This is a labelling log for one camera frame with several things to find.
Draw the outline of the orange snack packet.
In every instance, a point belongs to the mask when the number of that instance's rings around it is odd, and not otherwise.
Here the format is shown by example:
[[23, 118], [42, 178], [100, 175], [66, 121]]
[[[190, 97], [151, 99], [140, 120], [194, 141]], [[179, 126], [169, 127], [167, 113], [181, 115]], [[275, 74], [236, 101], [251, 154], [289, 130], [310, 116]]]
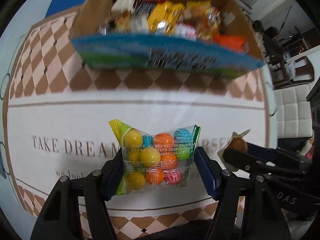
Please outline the orange snack packet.
[[246, 40], [243, 36], [238, 35], [214, 35], [212, 40], [218, 43], [220, 46], [226, 47], [229, 50], [242, 52], [244, 51], [244, 46]]

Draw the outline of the blue floor mat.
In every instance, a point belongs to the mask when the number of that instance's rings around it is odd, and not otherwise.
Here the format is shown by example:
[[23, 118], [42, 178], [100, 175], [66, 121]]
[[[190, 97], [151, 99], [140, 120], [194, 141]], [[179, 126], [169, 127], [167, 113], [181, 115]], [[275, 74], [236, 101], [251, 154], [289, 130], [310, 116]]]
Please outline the blue floor mat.
[[82, 5], [85, 0], [52, 0], [45, 18], [67, 10], [71, 7]]

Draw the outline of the white tufted sofa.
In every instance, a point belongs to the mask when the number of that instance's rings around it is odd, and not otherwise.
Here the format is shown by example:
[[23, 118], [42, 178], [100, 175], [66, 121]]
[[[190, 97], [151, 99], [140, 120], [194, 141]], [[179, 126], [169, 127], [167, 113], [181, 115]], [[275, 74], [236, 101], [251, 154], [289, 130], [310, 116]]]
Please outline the white tufted sofa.
[[309, 85], [274, 91], [279, 139], [312, 137], [311, 107], [306, 99], [309, 92]]

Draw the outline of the white snack packet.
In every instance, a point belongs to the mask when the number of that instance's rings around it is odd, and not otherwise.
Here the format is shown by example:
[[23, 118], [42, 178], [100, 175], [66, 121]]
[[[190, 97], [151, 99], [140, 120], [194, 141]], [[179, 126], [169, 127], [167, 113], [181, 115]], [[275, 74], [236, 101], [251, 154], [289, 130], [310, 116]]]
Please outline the white snack packet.
[[111, 7], [112, 13], [133, 12], [140, 0], [116, 0]]

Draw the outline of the patterned table mat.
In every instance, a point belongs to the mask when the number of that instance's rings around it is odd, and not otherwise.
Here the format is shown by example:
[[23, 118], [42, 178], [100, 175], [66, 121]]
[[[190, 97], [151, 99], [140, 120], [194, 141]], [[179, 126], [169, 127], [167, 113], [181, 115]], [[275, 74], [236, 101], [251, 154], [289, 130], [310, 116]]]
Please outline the patterned table mat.
[[1, 37], [1, 208], [22, 239], [61, 176], [82, 178], [112, 159], [118, 142], [109, 121], [155, 135], [201, 126], [209, 156], [233, 132], [277, 145], [267, 68], [232, 82], [210, 75], [86, 68], [68, 39], [73, 14], [35, 27], [14, 19]]

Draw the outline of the yellow chocolate bar wrapper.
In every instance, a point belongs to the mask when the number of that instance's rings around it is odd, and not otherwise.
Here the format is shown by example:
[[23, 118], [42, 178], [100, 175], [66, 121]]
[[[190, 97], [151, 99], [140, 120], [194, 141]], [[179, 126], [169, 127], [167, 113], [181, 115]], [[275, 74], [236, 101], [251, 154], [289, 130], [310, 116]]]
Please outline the yellow chocolate bar wrapper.
[[185, 6], [182, 3], [167, 1], [157, 4], [147, 20], [149, 32], [155, 35], [172, 35], [184, 10]]

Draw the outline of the colourful gumball bag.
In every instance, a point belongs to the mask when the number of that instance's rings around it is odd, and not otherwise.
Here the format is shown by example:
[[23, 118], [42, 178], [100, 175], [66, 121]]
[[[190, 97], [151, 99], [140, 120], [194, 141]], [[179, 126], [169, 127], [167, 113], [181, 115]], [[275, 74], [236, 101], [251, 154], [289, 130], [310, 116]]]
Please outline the colourful gumball bag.
[[151, 135], [118, 119], [108, 124], [123, 156], [124, 173], [118, 195], [188, 185], [200, 126]]

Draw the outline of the braised egg clear packet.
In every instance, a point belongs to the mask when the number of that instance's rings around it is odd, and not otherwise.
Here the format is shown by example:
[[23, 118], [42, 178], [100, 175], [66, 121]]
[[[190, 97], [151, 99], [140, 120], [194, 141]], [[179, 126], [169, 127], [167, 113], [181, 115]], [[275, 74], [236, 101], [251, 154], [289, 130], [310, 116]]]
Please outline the braised egg clear packet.
[[224, 157], [223, 153], [226, 149], [234, 149], [237, 151], [240, 151], [241, 153], [247, 153], [248, 152], [248, 144], [247, 142], [244, 141], [243, 137], [246, 136], [251, 130], [247, 129], [243, 131], [242, 133], [238, 134], [236, 132], [232, 133], [232, 137], [229, 139], [228, 143], [226, 146], [224, 146], [218, 153], [217, 155], [219, 156], [220, 160], [224, 164], [225, 168], [230, 170], [231, 172], [237, 172], [239, 169], [228, 164]]

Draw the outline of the cardboard milk carton box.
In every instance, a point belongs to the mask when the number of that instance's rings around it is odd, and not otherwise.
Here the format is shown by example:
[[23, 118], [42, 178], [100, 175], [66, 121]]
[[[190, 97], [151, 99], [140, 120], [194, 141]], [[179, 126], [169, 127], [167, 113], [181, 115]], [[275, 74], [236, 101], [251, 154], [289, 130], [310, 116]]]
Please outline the cardboard milk carton box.
[[265, 63], [235, 0], [86, 0], [69, 38], [94, 69], [172, 69], [234, 79]]

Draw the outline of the yellow clear snack bag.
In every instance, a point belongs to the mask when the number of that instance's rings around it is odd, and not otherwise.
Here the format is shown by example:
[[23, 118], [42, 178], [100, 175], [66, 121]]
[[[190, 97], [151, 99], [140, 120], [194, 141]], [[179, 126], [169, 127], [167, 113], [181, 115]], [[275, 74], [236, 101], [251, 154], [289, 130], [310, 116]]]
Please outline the yellow clear snack bag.
[[196, 22], [197, 38], [211, 41], [214, 36], [219, 35], [220, 11], [212, 6], [211, 1], [189, 1], [186, 3], [186, 8], [191, 12], [191, 19]]

